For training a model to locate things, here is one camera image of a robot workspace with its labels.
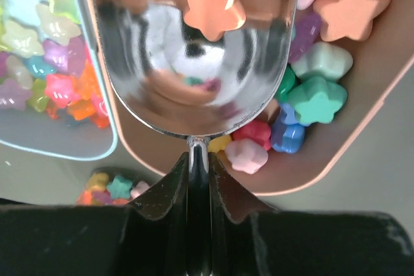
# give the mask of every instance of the metal scoop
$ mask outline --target metal scoop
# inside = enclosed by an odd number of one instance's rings
[[[243,25],[213,42],[184,21],[188,0],[94,0],[116,95],[147,126],[187,139],[197,169],[208,170],[210,139],[266,107],[287,66],[296,0],[240,3]]]

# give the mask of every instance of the gray table surface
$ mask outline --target gray table surface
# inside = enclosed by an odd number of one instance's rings
[[[414,237],[414,70],[398,84],[332,171],[316,185],[266,200],[283,209],[383,211],[396,217]],[[102,165],[137,169],[157,177],[122,146],[96,162],[73,162],[0,145],[0,197],[34,204],[72,204],[90,172]]]

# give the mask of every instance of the blue container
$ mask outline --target blue container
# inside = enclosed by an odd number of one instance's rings
[[[5,21],[16,21],[26,29],[35,30],[38,34],[39,43],[48,38],[54,40],[51,35],[46,34],[40,29],[41,22],[36,11],[38,3],[49,5],[50,1],[0,1],[3,3],[3,15],[0,16],[0,26],[4,25]],[[9,53],[16,55],[22,63],[27,60],[24,56],[22,57],[21,52],[16,52],[13,47]],[[100,72],[98,70],[95,72],[102,98],[108,108],[109,127],[99,129],[91,122],[80,122],[80,124],[73,126],[74,123],[69,122],[67,118],[53,120],[47,113],[38,113],[29,106],[25,111],[0,109],[0,143],[24,151],[69,160],[92,161],[110,155],[116,147],[118,137],[113,115],[109,111],[110,105],[104,81]]]

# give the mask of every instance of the light blue plastic bin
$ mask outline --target light blue plastic bin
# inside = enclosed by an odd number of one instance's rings
[[[11,17],[19,16],[22,24],[37,28],[39,21],[35,5],[42,0],[5,1],[13,4]],[[99,129],[90,122],[67,127],[64,120],[52,120],[47,113],[38,113],[29,108],[24,112],[8,109],[0,111],[0,144],[78,161],[99,160],[110,155],[116,147],[118,136],[104,81],[99,70],[95,72],[108,110],[111,123],[108,128]]]

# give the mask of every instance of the pile of beads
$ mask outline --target pile of beads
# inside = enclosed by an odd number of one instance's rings
[[[210,142],[209,151],[224,151],[232,168],[254,174],[268,160],[269,149],[296,153],[305,130],[314,123],[328,124],[345,105],[347,91],[338,84],[353,66],[345,49],[331,44],[348,37],[364,41],[373,19],[390,0],[298,0],[302,15],[294,25],[288,66],[274,99],[279,115],[272,125],[253,120],[231,136]]]
[[[78,205],[124,205],[149,189],[144,181],[134,183],[122,175],[113,179],[105,172],[96,172],[86,183],[76,203]]]
[[[0,79],[0,109],[28,106],[68,127],[109,125],[75,0],[41,0],[27,12],[0,0]]]

